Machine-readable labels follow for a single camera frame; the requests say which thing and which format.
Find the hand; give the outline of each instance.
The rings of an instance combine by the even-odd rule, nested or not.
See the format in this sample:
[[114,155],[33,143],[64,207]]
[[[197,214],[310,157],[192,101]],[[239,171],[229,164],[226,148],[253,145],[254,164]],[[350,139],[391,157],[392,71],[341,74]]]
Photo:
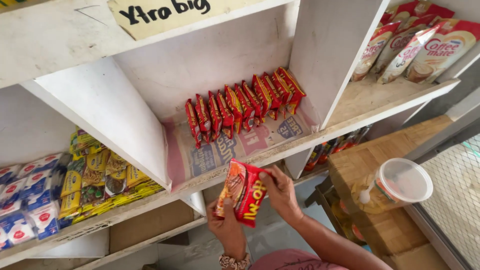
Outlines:
[[235,218],[233,201],[230,198],[223,200],[225,219],[214,215],[218,199],[207,207],[208,229],[215,234],[222,243],[224,254],[237,261],[245,259],[247,238],[240,223]]
[[275,177],[274,181],[267,173],[259,174],[260,180],[267,187],[270,205],[290,226],[299,222],[305,214],[301,211],[292,179],[286,176],[277,166],[265,169]]

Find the floor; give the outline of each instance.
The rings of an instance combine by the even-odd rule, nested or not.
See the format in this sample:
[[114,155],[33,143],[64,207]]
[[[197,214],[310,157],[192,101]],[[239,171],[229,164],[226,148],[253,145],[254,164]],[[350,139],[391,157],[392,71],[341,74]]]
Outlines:
[[[295,188],[297,200],[301,207],[305,199],[312,193],[314,187],[320,184],[325,176],[319,176]],[[318,220],[330,230],[335,231],[321,206],[316,204],[303,209],[306,214]],[[270,207],[269,199],[265,199],[257,215],[256,228],[244,227],[247,236],[247,252],[255,261],[265,254],[284,248],[298,248],[313,253],[313,250],[300,235],[286,224]],[[143,264],[158,261],[161,270],[212,270],[220,269],[218,256],[223,248],[215,236],[204,224],[188,231],[189,246],[151,245],[141,251],[104,265],[98,270],[138,270]]]

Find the cardboard sign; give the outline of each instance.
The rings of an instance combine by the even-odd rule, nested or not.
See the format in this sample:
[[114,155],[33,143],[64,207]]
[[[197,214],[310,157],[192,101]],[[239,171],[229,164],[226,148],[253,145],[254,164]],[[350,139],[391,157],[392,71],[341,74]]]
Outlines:
[[113,17],[135,40],[265,0],[110,0]]

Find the fingernail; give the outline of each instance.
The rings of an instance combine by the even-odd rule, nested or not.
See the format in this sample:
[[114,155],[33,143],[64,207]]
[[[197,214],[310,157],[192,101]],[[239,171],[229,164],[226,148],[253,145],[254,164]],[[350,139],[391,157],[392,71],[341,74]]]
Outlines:
[[263,179],[263,178],[267,177],[268,174],[267,174],[266,172],[260,172],[260,173],[258,174],[258,176],[260,177],[260,179]]

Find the person's left hand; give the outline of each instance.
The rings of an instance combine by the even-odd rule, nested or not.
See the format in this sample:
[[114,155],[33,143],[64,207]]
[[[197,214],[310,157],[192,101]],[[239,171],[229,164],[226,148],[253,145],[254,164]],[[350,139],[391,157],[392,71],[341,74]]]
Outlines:
[[208,229],[222,243],[226,256],[241,261],[246,255],[247,238],[240,223],[235,218],[233,201],[230,198],[225,198],[223,201],[225,219],[214,215],[217,202],[218,199],[207,207]]

